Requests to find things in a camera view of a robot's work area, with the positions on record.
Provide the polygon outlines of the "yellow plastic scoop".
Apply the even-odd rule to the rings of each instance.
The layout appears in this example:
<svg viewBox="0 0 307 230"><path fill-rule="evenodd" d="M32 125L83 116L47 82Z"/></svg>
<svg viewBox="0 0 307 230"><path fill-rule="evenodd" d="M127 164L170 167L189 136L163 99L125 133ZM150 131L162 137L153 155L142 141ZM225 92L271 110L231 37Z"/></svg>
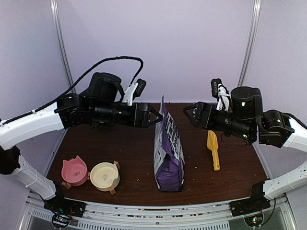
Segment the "yellow plastic scoop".
<svg viewBox="0 0 307 230"><path fill-rule="evenodd" d="M219 171L218 140L216 134L211 130L208 131L207 148L212 152L214 170Z"/></svg>

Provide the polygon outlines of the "purple pet food bag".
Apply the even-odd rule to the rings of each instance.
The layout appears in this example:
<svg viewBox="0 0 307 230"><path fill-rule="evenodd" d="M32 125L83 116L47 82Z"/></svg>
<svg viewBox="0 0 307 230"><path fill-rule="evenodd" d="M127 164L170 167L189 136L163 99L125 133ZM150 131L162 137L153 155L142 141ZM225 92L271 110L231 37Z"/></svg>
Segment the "purple pet food bag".
<svg viewBox="0 0 307 230"><path fill-rule="evenodd" d="M166 108L164 98L159 113L162 120L155 125L153 168L158 190L183 190L185 160L176 122Z"/></svg>

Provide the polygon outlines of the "cream cat-ear pet bowl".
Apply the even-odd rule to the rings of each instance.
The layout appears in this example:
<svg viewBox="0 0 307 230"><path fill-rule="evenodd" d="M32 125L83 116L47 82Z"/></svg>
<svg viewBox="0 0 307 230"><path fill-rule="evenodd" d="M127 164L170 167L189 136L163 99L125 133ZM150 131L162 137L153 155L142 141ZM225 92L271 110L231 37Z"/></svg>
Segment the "cream cat-ear pet bowl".
<svg viewBox="0 0 307 230"><path fill-rule="evenodd" d="M118 162L102 162L95 165L90 172L90 181L102 192L115 190L120 182Z"/></svg>

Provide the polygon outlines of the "pink cat-ear pet bowl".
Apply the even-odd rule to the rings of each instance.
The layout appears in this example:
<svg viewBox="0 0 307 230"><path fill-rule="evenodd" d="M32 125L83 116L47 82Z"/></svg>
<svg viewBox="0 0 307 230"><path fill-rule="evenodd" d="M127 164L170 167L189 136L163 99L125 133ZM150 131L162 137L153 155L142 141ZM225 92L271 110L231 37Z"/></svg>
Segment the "pink cat-ear pet bowl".
<svg viewBox="0 0 307 230"><path fill-rule="evenodd" d="M80 186L88 179L86 163L77 155L70 160L62 161L61 176L71 186Z"/></svg>

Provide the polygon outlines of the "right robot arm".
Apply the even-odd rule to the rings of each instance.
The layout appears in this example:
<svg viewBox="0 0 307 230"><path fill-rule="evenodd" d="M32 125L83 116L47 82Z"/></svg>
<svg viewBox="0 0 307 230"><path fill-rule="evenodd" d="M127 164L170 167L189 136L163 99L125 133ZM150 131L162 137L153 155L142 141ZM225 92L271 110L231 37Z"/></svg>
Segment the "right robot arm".
<svg viewBox="0 0 307 230"><path fill-rule="evenodd" d="M263 111L259 88L242 86L227 92L220 85L212 93L218 103L198 102L183 109L194 127L220 131L248 145L258 141L278 148L307 150L307 126L290 113Z"/></svg>

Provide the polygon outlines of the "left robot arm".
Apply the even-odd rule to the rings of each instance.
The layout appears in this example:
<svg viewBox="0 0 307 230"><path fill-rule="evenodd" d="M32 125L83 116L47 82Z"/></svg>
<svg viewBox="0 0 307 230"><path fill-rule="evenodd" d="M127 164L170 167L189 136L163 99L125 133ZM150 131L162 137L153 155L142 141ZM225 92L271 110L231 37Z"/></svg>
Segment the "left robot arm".
<svg viewBox="0 0 307 230"><path fill-rule="evenodd" d="M43 109L0 122L0 173L16 176L26 187L50 201L59 213L69 209L59 187L37 172L22 157L17 144L52 131L81 124L112 124L147 128L160 121L162 115L149 103L135 103L146 86L138 79L126 91L120 77L110 73L93 74L82 93L65 93Z"/></svg>

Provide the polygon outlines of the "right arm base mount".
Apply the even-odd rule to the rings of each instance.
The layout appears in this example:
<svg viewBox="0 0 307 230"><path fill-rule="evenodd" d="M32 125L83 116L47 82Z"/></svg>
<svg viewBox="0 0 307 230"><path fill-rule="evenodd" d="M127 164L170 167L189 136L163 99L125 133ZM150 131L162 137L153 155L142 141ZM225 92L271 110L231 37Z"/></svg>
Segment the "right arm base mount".
<svg viewBox="0 0 307 230"><path fill-rule="evenodd" d="M271 207L270 201L265 198L246 198L232 201L229 205L233 217L243 216L245 224L253 228L264 223L263 210Z"/></svg>

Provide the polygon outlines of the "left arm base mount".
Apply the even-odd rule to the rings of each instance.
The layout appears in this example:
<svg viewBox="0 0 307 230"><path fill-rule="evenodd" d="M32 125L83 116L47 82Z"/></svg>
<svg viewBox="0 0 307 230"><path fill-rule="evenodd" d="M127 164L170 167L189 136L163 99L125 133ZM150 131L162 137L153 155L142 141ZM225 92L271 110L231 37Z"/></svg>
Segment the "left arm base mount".
<svg viewBox="0 0 307 230"><path fill-rule="evenodd" d="M51 200L43 200L44 208L53 213L51 223L56 229L64 229L73 221L73 217L83 217L86 204L80 201L64 199L64 202L57 204Z"/></svg>

